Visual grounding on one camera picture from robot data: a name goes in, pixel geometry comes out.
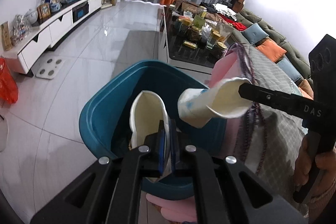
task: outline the metal bolt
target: metal bolt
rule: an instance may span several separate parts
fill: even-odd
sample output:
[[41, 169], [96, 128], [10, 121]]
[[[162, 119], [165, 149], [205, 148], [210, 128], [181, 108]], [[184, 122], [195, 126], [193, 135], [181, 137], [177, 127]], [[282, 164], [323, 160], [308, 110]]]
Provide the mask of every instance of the metal bolt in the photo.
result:
[[186, 147], [185, 147], [185, 150], [188, 151], [188, 152], [195, 152], [196, 151], [196, 147], [192, 144], [188, 144]]
[[98, 162], [101, 165], [105, 165], [105, 164], [108, 164], [110, 162], [110, 159], [109, 159], [109, 157], [104, 156], [104, 157], [99, 158]]
[[237, 159], [234, 156], [227, 156], [225, 160], [228, 164], [235, 164], [237, 162]]
[[147, 145], [142, 145], [142, 146], [139, 147], [139, 151], [141, 153], [148, 152], [149, 151], [149, 147]]

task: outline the orange cushion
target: orange cushion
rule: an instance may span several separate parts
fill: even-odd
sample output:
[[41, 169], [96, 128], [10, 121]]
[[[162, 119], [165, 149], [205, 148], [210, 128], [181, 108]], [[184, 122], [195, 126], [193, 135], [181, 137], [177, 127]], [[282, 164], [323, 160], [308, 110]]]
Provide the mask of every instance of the orange cushion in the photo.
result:
[[272, 39], [267, 39], [262, 45], [256, 48], [273, 62], [277, 62], [287, 52], [278, 46]]
[[313, 89], [311, 88], [311, 86], [309, 85], [307, 79], [304, 79], [300, 85], [299, 88], [302, 88], [305, 93], [307, 93], [310, 97], [312, 97], [314, 99], [314, 92]]
[[299, 87], [299, 90], [301, 91], [301, 93], [302, 93], [302, 96], [304, 97], [304, 98], [308, 98], [308, 99], [310, 99], [310, 100], [312, 100], [313, 98], [312, 97], [310, 97], [309, 95], [308, 95], [308, 93], [307, 92], [305, 92], [302, 88], [300, 88]]

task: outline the teal plastic bin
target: teal plastic bin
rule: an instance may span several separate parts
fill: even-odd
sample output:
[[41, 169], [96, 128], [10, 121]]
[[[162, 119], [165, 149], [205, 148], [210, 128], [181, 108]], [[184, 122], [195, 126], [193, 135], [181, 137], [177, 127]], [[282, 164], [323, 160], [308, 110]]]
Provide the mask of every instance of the teal plastic bin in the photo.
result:
[[[113, 78], [84, 106], [79, 131], [85, 145], [97, 157], [111, 159], [128, 151], [132, 132], [129, 127], [131, 105], [142, 90], [157, 93], [176, 126], [188, 133], [192, 144], [217, 154], [222, 145], [226, 120], [213, 118], [203, 128], [194, 128], [179, 118], [177, 101], [187, 88], [207, 88], [180, 70], [160, 61], [141, 61]], [[194, 195], [191, 178], [169, 175], [159, 182], [143, 180], [142, 190], [164, 199], [179, 200]]]

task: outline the sofa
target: sofa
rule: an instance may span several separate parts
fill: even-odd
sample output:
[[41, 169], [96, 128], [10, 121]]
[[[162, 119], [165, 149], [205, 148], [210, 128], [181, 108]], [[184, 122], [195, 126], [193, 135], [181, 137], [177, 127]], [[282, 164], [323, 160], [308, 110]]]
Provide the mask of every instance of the sofa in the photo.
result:
[[[313, 81], [311, 79], [310, 65], [305, 58], [295, 49], [290, 42], [286, 40], [286, 37], [278, 33], [271, 25], [264, 21], [261, 17], [255, 15], [253, 12], [246, 8], [243, 8], [241, 12], [237, 14], [237, 22], [241, 22], [247, 28], [254, 23], [258, 25], [274, 40], [280, 47], [285, 49], [286, 57], [296, 68], [296, 70], [302, 75], [302, 79], [307, 79], [311, 88], [313, 89]], [[248, 40], [241, 34], [240, 31], [234, 29], [232, 32], [232, 38], [234, 42], [249, 43]]]

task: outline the table drawer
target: table drawer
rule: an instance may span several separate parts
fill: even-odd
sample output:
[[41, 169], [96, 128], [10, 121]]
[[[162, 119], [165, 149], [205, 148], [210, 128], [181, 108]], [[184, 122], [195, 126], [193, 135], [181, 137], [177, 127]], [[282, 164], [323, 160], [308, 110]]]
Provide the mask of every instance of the table drawer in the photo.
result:
[[51, 44], [51, 35], [49, 27], [35, 36], [27, 46], [21, 51], [27, 67], [30, 69], [40, 55]]
[[101, 7], [101, 0], [88, 0], [89, 14]]
[[60, 40], [71, 28], [72, 25], [72, 11], [67, 12], [53, 23], [49, 25], [51, 40], [56, 43]]

